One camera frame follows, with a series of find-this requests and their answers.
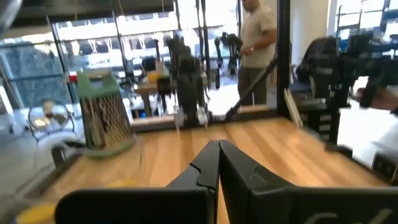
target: window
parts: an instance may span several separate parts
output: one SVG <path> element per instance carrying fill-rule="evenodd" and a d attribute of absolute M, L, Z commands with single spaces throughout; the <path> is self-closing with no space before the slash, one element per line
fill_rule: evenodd
<path fill-rule="evenodd" d="M 349 35 L 351 34 L 350 31 L 351 31 L 350 29 L 344 29 L 344 30 L 340 31 L 339 37 L 340 37 L 342 40 L 348 40 L 348 37 L 349 37 Z"/>
<path fill-rule="evenodd" d="M 174 12 L 119 16 L 118 26 L 121 35 L 144 34 L 178 29 Z"/>
<path fill-rule="evenodd" d="M 48 98 L 64 104 L 70 103 L 70 96 L 63 77 L 41 78 L 38 80 L 10 81 L 22 107 L 37 106 L 42 100 Z"/>
<path fill-rule="evenodd" d="M 361 29 L 380 26 L 382 12 L 364 12 L 361 17 Z"/>
<path fill-rule="evenodd" d="M 392 35 L 392 34 L 398 34 L 398 23 L 396 23 L 396 22 L 387 23 L 386 32 L 384 33 L 384 37 L 387 40 L 389 40 L 390 35 Z"/>
<path fill-rule="evenodd" d="M 192 29 L 198 27 L 198 16 L 196 0 L 178 0 L 178 6 L 180 8 L 180 23 L 182 29 Z M 202 22 L 202 13 L 200 13 L 200 23 Z"/>
<path fill-rule="evenodd" d="M 207 26 L 237 24 L 237 1 L 206 0 Z"/>
<path fill-rule="evenodd" d="M 228 34 L 237 34 L 238 26 L 221 26 L 221 27 L 209 27 L 208 28 L 208 43 L 209 43 L 209 55 L 210 57 L 217 57 L 216 46 L 214 41 L 216 38 L 221 37 L 223 32 Z M 181 35 L 184 37 L 185 45 L 191 48 L 191 53 L 193 55 L 200 55 L 200 44 L 199 44 L 199 36 L 197 29 L 187 29 L 183 30 Z M 221 56 L 229 57 L 229 49 L 220 44 Z"/>
<path fill-rule="evenodd" d="M 5 45 L 16 45 L 16 44 L 41 44 L 44 42 L 53 42 L 54 38 L 51 30 L 46 27 L 30 27 L 23 29 L 11 29 L 6 32 L 3 37 L 5 39 L 0 40 L 0 47 Z"/>
<path fill-rule="evenodd" d="M 384 0 L 367 0 L 362 3 L 364 12 L 383 10 Z"/>
<path fill-rule="evenodd" d="M 1 48 L 0 62 L 9 79 L 62 74 L 55 44 Z"/>
<path fill-rule="evenodd" d="M 61 46 L 69 72 L 73 73 L 81 68 L 123 69 L 117 37 L 64 41 Z"/>
<path fill-rule="evenodd" d="M 350 14 L 350 15 L 344 15 L 340 16 L 340 23 L 338 24 L 338 17 L 336 18 L 336 27 L 337 25 L 339 27 L 342 26 L 349 26 L 353 24 L 358 24 L 359 22 L 359 14 Z"/>
<path fill-rule="evenodd" d="M 62 22 L 56 23 L 55 27 L 60 40 L 112 37 L 118 34 L 113 18 Z"/>
<path fill-rule="evenodd" d="M 361 1 L 360 0 L 338 0 L 337 1 L 337 11 L 339 12 L 339 8 L 341 6 L 341 14 L 347 13 L 359 13 L 361 10 Z"/>
<path fill-rule="evenodd" d="M 159 41 L 159 53 L 165 61 L 170 60 L 167 39 L 173 38 L 173 32 L 156 32 L 142 35 L 128 35 L 122 37 L 122 45 L 127 60 L 127 70 L 140 70 L 143 58 L 156 56 L 155 40 Z"/>
<path fill-rule="evenodd" d="M 391 0 L 389 9 L 398 9 L 398 0 Z"/>

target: fan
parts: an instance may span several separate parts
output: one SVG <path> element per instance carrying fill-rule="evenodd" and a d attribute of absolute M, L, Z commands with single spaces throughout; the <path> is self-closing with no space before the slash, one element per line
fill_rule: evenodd
<path fill-rule="evenodd" d="M 30 131 L 37 142 L 47 136 L 63 131 L 75 132 L 75 123 L 68 108 L 60 102 L 54 100 L 43 100 L 41 104 L 32 106 L 28 113 Z"/>

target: black seat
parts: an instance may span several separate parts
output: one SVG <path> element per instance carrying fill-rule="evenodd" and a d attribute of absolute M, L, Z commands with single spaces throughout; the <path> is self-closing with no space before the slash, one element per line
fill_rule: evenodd
<path fill-rule="evenodd" d="M 299 83 L 310 84 L 310 74 L 312 73 L 310 65 L 314 57 L 337 56 L 337 39 L 334 37 L 321 37 L 315 39 L 305 51 L 301 64 L 296 68 L 297 81 Z"/>

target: wall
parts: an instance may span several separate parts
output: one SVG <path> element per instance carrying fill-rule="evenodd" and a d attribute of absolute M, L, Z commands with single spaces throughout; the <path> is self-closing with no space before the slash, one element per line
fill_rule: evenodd
<path fill-rule="evenodd" d="M 299 64 L 311 42 L 326 36 L 328 0 L 294 0 L 292 5 L 292 64 Z"/>

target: desk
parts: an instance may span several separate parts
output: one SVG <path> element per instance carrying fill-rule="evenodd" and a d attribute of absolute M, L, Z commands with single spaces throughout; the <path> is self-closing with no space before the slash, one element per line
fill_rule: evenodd
<path fill-rule="evenodd" d="M 196 128 L 145 133 L 137 146 L 107 161 L 81 157 L 45 191 L 59 198 L 68 191 L 107 184 L 130 177 L 137 185 L 163 187 L 181 173 L 208 141 L 229 139 L 264 167 L 295 185 L 308 187 L 385 186 L 367 170 L 338 153 L 323 150 L 323 143 L 297 129 L 284 118 L 260 119 Z M 138 157 L 142 164 L 139 169 Z M 218 223 L 229 223 L 220 187 Z"/>
<path fill-rule="evenodd" d="M 207 83 L 208 83 L 207 78 L 203 77 L 203 86 L 207 86 Z M 177 89 L 177 83 L 171 82 L 171 88 L 172 88 L 172 90 Z M 142 100 L 144 102 L 144 109 L 145 109 L 146 117 L 147 118 L 151 117 L 152 113 L 150 111 L 149 95 L 157 93 L 157 84 L 156 83 L 140 84 L 136 88 L 134 88 L 134 92 L 140 94 L 142 97 Z"/>

